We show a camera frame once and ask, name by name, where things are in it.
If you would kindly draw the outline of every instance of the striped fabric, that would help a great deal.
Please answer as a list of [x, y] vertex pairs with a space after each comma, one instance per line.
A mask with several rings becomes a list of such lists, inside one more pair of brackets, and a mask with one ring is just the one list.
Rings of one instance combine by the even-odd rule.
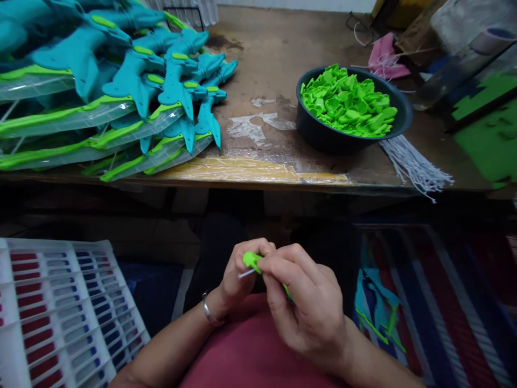
[[[363, 333], [426, 386], [514, 387], [517, 331], [508, 311], [517, 307], [517, 266], [504, 235], [429, 225], [359, 227], [363, 266], [378, 268], [382, 284], [402, 302], [394, 335], [406, 353], [368, 326]], [[375, 295], [366, 288], [372, 322]]]

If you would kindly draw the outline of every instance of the worn table surface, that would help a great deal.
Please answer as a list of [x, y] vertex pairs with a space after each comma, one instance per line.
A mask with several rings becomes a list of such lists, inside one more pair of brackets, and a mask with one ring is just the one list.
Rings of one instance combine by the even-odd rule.
[[[222, 150], [212, 145], [190, 162], [154, 176], [139, 175], [124, 181], [156, 186], [291, 188], [387, 195], [414, 192], [396, 176], [378, 145], [350, 157], [329, 157], [310, 148], [295, 130], [288, 129], [296, 117], [295, 88], [301, 75], [333, 63], [367, 64], [371, 48], [356, 42], [353, 32], [345, 26], [346, 14], [221, 6], [219, 16], [220, 23], [210, 28], [208, 46], [214, 52], [225, 52], [228, 61], [239, 61], [235, 76], [223, 86], [227, 101], [214, 108], [221, 124]], [[257, 98], [273, 101], [257, 107], [252, 103]], [[250, 122], [255, 126], [245, 121], [244, 128], [235, 128], [231, 120], [261, 112], [277, 113], [279, 120], [271, 126], [256, 117]], [[489, 182], [468, 155], [442, 131], [437, 119], [416, 112], [406, 136], [434, 165], [454, 176], [453, 189], [489, 190]], [[79, 171], [79, 166], [72, 165], [45, 173], [17, 171], [2, 177], [101, 183], [96, 178], [80, 176]]]

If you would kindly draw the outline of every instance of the pink object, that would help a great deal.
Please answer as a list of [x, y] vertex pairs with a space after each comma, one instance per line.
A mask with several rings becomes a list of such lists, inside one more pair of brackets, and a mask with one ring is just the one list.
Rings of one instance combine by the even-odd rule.
[[278, 335], [266, 294], [249, 295], [205, 342], [180, 388], [348, 386], [320, 372]]
[[368, 60], [370, 71], [378, 77], [387, 80], [411, 74], [407, 67], [397, 63], [399, 57], [395, 56], [395, 49], [393, 48], [394, 37], [395, 35], [390, 32], [376, 41]]

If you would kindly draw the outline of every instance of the silver bracelet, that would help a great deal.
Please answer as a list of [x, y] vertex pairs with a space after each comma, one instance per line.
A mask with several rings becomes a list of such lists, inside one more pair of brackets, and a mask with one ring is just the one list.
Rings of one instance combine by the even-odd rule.
[[212, 314], [210, 314], [210, 310], [208, 310], [208, 306], [206, 305], [206, 293], [203, 294], [203, 311], [205, 312], [205, 316], [208, 319], [208, 322], [213, 327], [219, 327], [225, 324], [226, 320], [219, 321], [215, 319], [215, 317]]

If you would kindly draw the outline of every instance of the bundle of white strings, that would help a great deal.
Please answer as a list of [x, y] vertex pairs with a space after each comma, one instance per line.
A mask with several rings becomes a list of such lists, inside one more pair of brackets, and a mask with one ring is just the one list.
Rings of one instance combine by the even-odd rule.
[[411, 145], [404, 135], [379, 142], [392, 161], [399, 178], [405, 183], [405, 177], [413, 183], [416, 189], [436, 203], [428, 193], [441, 192], [446, 183], [453, 184], [452, 176], [442, 172], [429, 162], [418, 150]]

